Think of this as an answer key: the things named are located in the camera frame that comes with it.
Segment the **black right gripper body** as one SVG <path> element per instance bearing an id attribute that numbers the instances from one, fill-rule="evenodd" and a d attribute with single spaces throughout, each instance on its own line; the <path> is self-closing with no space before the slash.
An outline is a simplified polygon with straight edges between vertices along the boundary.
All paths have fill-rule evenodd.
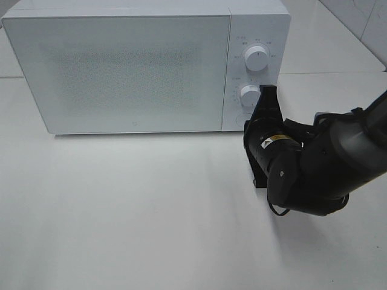
<path id="1" fill-rule="evenodd" d="M 257 189 L 294 190 L 299 186 L 302 146 L 280 113 L 256 113 L 245 123 L 244 148 Z"/>

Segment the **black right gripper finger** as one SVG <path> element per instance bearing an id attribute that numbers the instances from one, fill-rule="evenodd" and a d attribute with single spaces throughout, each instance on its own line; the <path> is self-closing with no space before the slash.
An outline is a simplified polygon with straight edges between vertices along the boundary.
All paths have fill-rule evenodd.
<path id="1" fill-rule="evenodd" d="M 275 85 L 260 85 L 260 96 L 253 111 L 251 120 L 272 118 L 282 120 L 282 112 L 278 102 L 277 87 Z"/>

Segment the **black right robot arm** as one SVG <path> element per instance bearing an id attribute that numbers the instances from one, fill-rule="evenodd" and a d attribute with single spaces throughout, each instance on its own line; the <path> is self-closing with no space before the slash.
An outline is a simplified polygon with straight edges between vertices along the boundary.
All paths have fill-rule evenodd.
<path id="1" fill-rule="evenodd" d="M 260 93 L 243 142 L 271 210 L 326 216 L 386 172 L 385 94 L 365 109 L 318 113 L 308 125 L 283 119 L 275 86 L 262 85 Z"/>

